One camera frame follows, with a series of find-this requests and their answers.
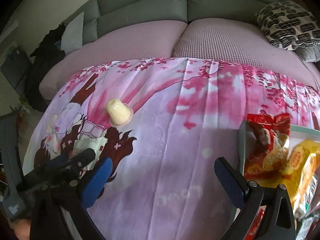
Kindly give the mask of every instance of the pink floral tablecloth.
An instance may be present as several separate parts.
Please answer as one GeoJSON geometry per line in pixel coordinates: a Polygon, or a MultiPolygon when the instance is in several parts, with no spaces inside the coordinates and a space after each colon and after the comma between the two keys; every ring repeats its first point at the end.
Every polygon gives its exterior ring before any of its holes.
{"type": "Polygon", "coordinates": [[[238,163],[237,130],[247,113],[288,112],[319,129],[314,88],[249,65],[196,58],[152,58],[91,66],[52,100],[36,127],[23,171],[92,146],[113,173],[87,211],[106,239],[220,239],[230,202],[213,170],[238,163]],[[134,115],[111,127],[106,103],[134,115]]]}

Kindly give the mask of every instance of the gray leather sofa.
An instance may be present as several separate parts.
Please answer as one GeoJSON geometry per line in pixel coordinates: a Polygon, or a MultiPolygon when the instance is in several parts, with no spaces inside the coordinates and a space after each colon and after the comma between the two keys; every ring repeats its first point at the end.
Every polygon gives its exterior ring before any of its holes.
{"type": "Polygon", "coordinates": [[[65,21],[84,12],[83,44],[128,25],[157,20],[191,22],[224,18],[253,22],[266,4],[280,0],[89,0],[65,21]]]}

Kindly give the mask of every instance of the metal screw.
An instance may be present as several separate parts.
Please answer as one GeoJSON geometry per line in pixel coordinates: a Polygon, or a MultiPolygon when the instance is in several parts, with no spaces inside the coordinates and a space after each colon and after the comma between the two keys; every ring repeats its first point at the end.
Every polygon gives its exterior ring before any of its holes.
{"type": "Polygon", "coordinates": [[[282,189],[282,190],[286,190],[286,189],[287,189],[287,188],[285,187],[285,184],[280,184],[280,185],[279,185],[279,188],[282,189]]]}
{"type": "Polygon", "coordinates": [[[40,187],[41,190],[46,190],[47,188],[48,188],[47,184],[42,184],[40,187]]]}
{"type": "Polygon", "coordinates": [[[71,187],[75,187],[75,186],[78,185],[78,181],[72,180],[72,181],[69,182],[69,185],[70,185],[71,187]]]}
{"type": "Polygon", "coordinates": [[[250,187],[257,187],[257,186],[258,186],[258,183],[257,183],[256,181],[254,181],[254,180],[250,180],[250,181],[249,181],[249,186],[250,186],[250,187]]]}

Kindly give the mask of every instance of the yellow snack bag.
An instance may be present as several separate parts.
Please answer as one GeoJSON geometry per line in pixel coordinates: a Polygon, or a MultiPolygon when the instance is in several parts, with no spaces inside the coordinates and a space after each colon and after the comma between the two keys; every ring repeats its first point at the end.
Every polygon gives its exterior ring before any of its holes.
{"type": "Polygon", "coordinates": [[[306,139],[292,149],[288,161],[276,177],[258,182],[263,187],[285,184],[295,213],[319,164],[320,143],[306,139]]]}

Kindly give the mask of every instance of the throw pillow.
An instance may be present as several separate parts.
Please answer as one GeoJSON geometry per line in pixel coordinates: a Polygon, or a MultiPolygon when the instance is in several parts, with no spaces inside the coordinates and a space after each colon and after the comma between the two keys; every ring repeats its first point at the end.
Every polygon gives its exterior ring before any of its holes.
{"type": "Polygon", "coordinates": [[[295,2],[271,3],[256,15],[269,43],[281,49],[310,48],[320,42],[320,28],[312,13],[295,2]]]}
{"type": "Polygon", "coordinates": [[[66,54],[82,48],[82,30],[84,13],[80,13],[66,27],[61,38],[61,50],[66,54]]]}
{"type": "Polygon", "coordinates": [[[318,62],[320,60],[320,45],[312,48],[297,48],[294,51],[303,62],[318,62]]]}

